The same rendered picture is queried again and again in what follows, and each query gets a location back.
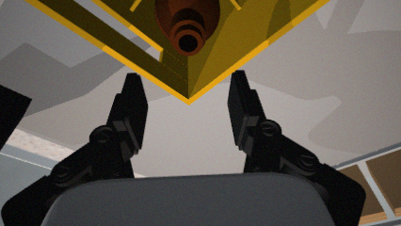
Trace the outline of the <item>yellow translucent crate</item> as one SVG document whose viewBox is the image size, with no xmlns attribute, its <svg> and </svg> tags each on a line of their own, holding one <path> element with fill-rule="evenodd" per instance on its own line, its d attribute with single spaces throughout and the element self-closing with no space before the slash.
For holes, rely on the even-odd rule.
<svg viewBox="0 0 401 226">
<path fill-rule="evenodd" d="M 222 81 L 330 0 L 219 0 L 214 34 L 194 56 L 183 56 L 161 33 L 155 0 L 91 0 L 160 52 L 159 61 L 70 0 L 105 34 L 135 54 L 177 73 Z"/>
</svg>

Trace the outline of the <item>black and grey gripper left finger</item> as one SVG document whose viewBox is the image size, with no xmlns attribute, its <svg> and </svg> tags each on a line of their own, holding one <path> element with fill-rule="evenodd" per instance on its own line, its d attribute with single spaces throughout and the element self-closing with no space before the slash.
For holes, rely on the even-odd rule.
<svg viewBox="0 0 401 226">
<path fill-rule="evenodd" d="M 142 148 L 147 113 L 140 75 L 127 73 L 106 124 L 95 128 L 89 143 L 57 163 L 50 175 L 10 198 L 1 210 L 4 225 L 41 226 L 53 202 L 70 188 L 92 181 L 135 178 L 130 158 Z"/>
</svg>

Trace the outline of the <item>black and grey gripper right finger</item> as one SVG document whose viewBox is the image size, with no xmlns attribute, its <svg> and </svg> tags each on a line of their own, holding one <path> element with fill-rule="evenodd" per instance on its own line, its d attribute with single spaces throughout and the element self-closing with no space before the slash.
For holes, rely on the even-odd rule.
<svg viewBox="0 0 401 226">
<path fill-rule="evenodd" d="M 243 173 L 277 172 L 306 180 L 320 195 L 335 226 L 359 225 L 366 198 L 363 187 L 284 136 L 280 125 L 265 117 L 244 70 L 232 73 L 228 109 L 235 146 L 247 154 Z"/>
</svg>

